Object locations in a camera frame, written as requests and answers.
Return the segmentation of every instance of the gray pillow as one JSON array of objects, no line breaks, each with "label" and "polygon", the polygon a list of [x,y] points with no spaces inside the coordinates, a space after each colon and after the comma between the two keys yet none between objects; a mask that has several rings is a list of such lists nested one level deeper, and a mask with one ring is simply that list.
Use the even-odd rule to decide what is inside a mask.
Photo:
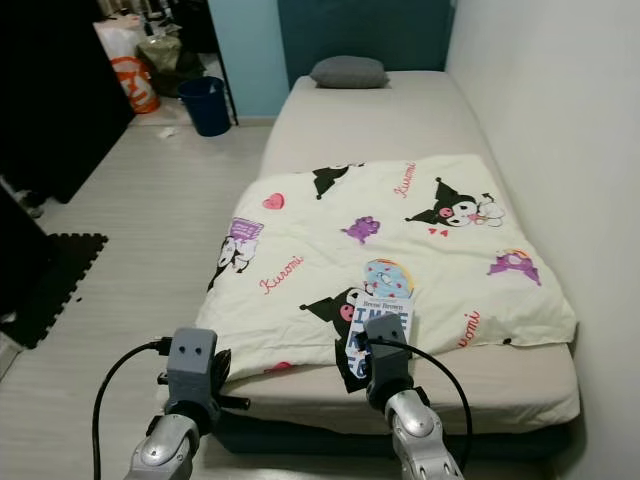
[{"label": "gray pillow", "polygon": [[348,55],[316,63],[309,75],[324,88],[382,88],[389,83],[382,62]]}]

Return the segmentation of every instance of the black cable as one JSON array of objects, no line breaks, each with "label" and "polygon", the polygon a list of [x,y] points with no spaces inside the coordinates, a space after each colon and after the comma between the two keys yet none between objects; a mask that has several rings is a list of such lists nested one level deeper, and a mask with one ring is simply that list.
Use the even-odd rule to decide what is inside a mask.
[{"label": "black cable", "polygon": [[467,401],[467,396],[464,394],[464,390],[458,382],[458,379],[451,373],[451,371],[444,366],[442,362],[437,360],[432,355],[423,352],[419,348],[413,347],[411,345],[407,345],[406,343],[396,342],[394,340],[385,340],[382,338],[369,338],[368,342],[373,345],[386,345],[388,347],[401,348],[403,350],[408,350],[410,352],[415,353],[416,355],[420,355],[425,360],[433,363],[436,367],[438,367],[442,372],[449,377],[449,380],[453,383],[458,391],[458,395],[460,395],[460,400],[462,400],[462,407],[464,408],[464,418],[467,424],[467,433],[465,436],[464,449],[462,450],[462,454],[460,455],[459,467],[462,472],[464,472],[464,467],[467,465],[467,461],[469,460],[469,454],[471,453],[471,438],[473,436],[473,423],[471,420],[471,408],[469,408],[469,402]]},{"label": "black cable", "polygon": [[125,353],[120,360],[118,360],[113,367],[107,373],[107,376],[104,377],[102,381],[102,385],[100,385],[100,389],[98,390],[98,395],[96,395],[96,401],[93,404],[93,416],[91,418],[91,443],[93,445],[93,480],[100,480],[102,476],[102,472],[100,470],[100,431],[99,431],[99,422],[100,422],[100,405],[102,404],[102,397],[104,396],[104,392],[107,390],[107,386],[109,385],[109,381],[116,373],[116,371],[122,366],[124,362],[129,360],[134,355],[143,352],[144,350],[158,350],[161,347],[161,342],[149,342],[144,345],[140,345],[139,347],[134,348],[128,353]]}]

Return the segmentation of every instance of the blue trash can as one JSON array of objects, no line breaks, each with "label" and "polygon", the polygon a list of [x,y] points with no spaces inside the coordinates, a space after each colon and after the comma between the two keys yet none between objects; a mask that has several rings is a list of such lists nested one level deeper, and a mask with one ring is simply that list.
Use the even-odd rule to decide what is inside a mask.
[{"label": "blue trash can", "polygon": [[178,86],[178,95],[187,107],[197,132],[203,137],[222,135],[231,128],[224,82],[216,77],[187,80]]}]

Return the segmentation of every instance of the book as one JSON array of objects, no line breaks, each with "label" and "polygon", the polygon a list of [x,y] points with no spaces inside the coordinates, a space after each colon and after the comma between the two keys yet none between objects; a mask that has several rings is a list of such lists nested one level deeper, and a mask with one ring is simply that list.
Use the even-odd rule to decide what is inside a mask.
[{"label": "book", "polygon": [[413,302],[410,298],[378,298],[370,295],[358,295],[353,310],[353,319],[349,327],[345,353],[347,355],[349,370],[359,379],[366,377],[364,366],[368,352],[358,350],[356,335],[364,331],[364,322],[370,318],[380,317],[387,313],[396,313],[400,317],[404,337],[408,341],[413,322]]}]

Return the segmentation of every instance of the bed frame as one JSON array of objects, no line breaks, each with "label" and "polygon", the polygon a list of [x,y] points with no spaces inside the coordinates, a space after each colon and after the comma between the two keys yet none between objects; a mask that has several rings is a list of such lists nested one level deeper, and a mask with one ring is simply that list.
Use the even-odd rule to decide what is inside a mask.
[{"label": "bed frame", "polygon": [[444,71],[455,0],[278,0],[289,85],[320,60],[355,55],[386,70]]},{"label": "bed frame", "polygon": [[[279,0],[289,84],[334,55],[376,58],[387,70],[444,71],[455,0]],[[389,435],[345,435],[224,412],[214,433],[233,453],[394,456]],[[464,437],[449,436],[455,454]],[[472,458],[533,461],[571,441],[567,425],[475,435]]]}]

